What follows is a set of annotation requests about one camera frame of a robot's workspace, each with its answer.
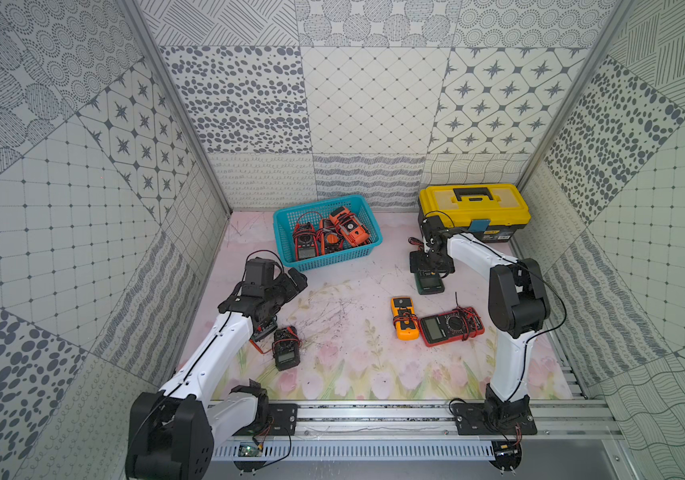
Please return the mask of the orange multimeter with leads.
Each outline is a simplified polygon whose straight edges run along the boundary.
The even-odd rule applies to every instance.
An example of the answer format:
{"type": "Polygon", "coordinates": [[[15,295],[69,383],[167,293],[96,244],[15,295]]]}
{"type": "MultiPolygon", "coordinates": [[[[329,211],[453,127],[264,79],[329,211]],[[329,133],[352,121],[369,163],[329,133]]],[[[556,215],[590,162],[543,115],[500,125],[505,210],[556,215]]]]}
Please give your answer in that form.
{"type": "Polygon", "coordinates": [[[332,210],[330,221],[351,247],[360,247],[371,243],[369,230],[349,208],[342,206],[332,210]]]}

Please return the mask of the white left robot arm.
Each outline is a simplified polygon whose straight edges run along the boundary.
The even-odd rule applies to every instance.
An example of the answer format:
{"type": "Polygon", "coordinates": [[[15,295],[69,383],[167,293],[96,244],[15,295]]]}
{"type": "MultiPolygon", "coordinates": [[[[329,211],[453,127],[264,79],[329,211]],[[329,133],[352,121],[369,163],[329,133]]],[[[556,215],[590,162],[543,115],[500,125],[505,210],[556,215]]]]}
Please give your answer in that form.
{"type": "Polygon", "coordinates": [[[286,268],[278,254],[248,254],[242,278],[218,306],[214,326],[192,357],[156,393],[142,393],[130,408],[128,479],[200,479],[216,448],[239,433],[254,443],[292,438],[296,405],[270,404],[256,381],[238,385],[216,405],[216,386],[234,356],[276,325],[276,314],[308,286],[306,275],[286,268]]]}

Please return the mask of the small black multimeter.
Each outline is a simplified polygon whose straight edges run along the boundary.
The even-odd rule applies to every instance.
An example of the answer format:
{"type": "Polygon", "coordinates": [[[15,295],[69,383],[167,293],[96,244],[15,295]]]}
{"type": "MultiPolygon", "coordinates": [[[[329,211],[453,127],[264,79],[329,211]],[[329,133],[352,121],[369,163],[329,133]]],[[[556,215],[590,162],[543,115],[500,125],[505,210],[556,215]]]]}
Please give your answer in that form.
{"type": "Polygon", "coordinates": [[[286,326],[274,332],[272,356],[276,370],[286,371],[300,365],[300,346],[302,340],[294,326],[286,326]]]}

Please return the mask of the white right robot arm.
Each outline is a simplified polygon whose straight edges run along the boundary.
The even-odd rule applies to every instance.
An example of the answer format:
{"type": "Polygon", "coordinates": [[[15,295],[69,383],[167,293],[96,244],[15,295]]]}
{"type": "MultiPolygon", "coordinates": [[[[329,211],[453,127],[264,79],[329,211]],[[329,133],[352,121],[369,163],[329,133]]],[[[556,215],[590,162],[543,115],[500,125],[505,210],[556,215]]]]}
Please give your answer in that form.
{"type": "Polygon", "coordinates": [[[428,270],[440,275],[454,273],[460,262],[488,281],[488,312],[499,336],[486,412],[499,419],[526,415],[531,400],[527,386],[531,350],[547,332],[544,325],[551,314],[549,286],[536,260],[504,254],[465,228],[446,226],[448,219],[438,211],[419,216],[422,258],[428,270]]]}

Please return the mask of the teal plastic basket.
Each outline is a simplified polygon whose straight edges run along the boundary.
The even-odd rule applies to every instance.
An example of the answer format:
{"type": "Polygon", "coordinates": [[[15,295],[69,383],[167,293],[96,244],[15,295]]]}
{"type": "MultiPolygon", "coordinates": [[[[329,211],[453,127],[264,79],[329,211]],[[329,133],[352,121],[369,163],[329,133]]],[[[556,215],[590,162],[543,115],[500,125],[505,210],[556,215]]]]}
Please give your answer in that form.
{"type": "Polygon", "coordinates": [[[367,256],[383,242],[373,210],[360,195],[278,210],[274,237],[284,265],[300,271],[367,256]]]}

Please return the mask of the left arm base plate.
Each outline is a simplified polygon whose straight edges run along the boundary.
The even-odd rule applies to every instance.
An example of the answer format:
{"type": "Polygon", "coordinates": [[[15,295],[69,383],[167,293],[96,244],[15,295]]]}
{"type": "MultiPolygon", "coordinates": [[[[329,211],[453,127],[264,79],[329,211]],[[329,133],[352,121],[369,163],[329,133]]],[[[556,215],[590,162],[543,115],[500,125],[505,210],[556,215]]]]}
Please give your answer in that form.
{"type": "Polygon", "coordinates": [[[297,423],[298,404],[270,403],[268,407],[258,410],[258,416],[252,424],[238,430],[234,436],[294,436],[297,423]]]}

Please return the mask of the dark green multimeter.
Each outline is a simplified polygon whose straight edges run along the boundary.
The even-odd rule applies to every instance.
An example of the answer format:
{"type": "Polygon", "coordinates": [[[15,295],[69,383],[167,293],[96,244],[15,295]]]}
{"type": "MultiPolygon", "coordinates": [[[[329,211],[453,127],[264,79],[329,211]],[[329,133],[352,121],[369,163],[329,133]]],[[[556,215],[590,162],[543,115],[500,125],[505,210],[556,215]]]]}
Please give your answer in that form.
{"type": "Polygon", "coordinates": [[[433,295],[445,291],[442,277],[430,262],[428,253],[422,240],[410,237],[409,243],[416,249],[410,253],[410,270],[414,275],[418,294],[433,295]]]}

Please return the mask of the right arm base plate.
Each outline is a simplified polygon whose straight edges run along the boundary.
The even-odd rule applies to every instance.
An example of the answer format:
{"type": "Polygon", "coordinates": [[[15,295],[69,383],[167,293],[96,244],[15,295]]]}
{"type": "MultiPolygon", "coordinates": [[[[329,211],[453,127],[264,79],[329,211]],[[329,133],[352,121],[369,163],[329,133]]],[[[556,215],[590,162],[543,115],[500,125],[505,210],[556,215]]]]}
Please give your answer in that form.
{"type": "Polygon", "coordinates": [[[486,403],[452,402],[450,412],[459,435],[536,435],[538,427],[528,405],[492,406],[486,403]]]}

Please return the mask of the aluminium mounting rail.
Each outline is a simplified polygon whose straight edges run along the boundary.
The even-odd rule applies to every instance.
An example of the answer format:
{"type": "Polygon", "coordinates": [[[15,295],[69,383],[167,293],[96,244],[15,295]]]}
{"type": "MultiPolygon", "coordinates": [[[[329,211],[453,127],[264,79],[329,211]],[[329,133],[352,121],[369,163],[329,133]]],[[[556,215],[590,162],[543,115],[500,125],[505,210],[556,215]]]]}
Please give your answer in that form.
{"type": "Polygon", "coordinates": [[[619,424],[599,400],[536,400],[523,425],[505,433],[484,426],[478,401],[300,401],[272,409],[268,436],[234,436],[212,460],[250,473],[290,462],[481,462],[514,477],[539,460],[562,468],[586,459],[612,478],[636,476],[619,424]]]}

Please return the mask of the green multimeter left side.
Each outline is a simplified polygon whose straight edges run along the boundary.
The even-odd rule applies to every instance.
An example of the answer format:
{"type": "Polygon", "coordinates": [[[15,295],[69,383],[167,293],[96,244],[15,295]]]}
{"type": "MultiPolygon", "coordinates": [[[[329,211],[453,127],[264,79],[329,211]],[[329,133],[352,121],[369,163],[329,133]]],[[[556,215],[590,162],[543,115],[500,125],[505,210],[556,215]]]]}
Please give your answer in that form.
{"type": "Polygon", "coordinates": [[[256,332],[254,332],[250,338],[250,344],[252,344],[252,347],[254,347],[258,353],[262,355],[266,354],[266,351],[260,347],[260,342],[272,335],[276,331],[276,328],[278,328],[278,317],[276,316],[271,320],[266,320],[266,322],[258,324],[256,332]]]}

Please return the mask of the orange black multimeter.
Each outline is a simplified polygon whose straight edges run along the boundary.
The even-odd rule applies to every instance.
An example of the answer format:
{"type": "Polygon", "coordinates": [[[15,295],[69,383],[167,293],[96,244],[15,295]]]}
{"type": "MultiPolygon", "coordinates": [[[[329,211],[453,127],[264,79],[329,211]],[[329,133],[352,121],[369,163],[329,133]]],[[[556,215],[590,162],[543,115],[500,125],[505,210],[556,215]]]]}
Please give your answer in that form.
{"type": "Polygon", "coordinates": [[[343,249],[344,242],[338,235],[338,229],[334,226],[334,222],[328,218],[320,220],[318,244],[320,244],[320,254],[322,255],[336,253],[343,249]]]}

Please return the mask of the yellow black toolbox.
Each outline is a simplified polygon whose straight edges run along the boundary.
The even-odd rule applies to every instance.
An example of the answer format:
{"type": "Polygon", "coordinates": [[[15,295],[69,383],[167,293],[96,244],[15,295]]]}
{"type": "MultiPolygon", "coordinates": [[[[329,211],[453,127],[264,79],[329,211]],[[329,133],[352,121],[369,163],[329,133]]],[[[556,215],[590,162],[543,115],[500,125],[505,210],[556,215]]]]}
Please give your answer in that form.
{"type": "Polygon", "coordinates": [[[482,242],[508,242],[532,219],[513,184],[440,185],[420,191],[420,220],[438,216],[446,228],[460,228],[482,242]]]}

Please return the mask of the red black multimeter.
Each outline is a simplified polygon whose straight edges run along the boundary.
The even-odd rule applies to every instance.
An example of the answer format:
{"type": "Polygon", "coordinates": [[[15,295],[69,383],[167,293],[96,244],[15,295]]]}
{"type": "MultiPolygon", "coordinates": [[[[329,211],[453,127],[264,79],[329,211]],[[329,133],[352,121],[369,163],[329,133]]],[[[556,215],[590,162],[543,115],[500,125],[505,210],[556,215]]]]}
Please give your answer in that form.
{"type": "Polygon", "coordinates": [[[304,261],[320,256],[320,240],[316,226],[322,219],[318,212],[306,212],[298,218],[292,241],[294,241],[294,257],[296,261],[304,261]]]}

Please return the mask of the red flat multimeter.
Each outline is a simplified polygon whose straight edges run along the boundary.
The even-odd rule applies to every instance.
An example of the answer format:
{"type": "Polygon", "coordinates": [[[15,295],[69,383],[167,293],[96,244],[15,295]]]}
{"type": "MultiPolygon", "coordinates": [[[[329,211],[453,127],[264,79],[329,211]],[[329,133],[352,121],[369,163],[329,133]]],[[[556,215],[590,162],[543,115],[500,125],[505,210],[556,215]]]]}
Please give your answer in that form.
{"type": "Polygon", "coordinates": [[[418,326],[427,347],[467,341],[486,331],[476,309],[460,306],[458,303],[448,312],[420,318],[418,326]]]}

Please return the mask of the yellow multimeter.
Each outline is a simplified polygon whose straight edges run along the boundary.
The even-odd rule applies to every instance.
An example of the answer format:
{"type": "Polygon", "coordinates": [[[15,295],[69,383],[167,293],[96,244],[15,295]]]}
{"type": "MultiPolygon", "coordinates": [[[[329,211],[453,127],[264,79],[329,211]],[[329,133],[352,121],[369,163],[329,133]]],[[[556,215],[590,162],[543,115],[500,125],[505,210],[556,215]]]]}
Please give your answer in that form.
{"type": "Polygon", "coordinates": [[[420,338],[419,318],[410,297],[394,297],[391,300],[393,325],[398,340],[414,341],[420,338]]]}

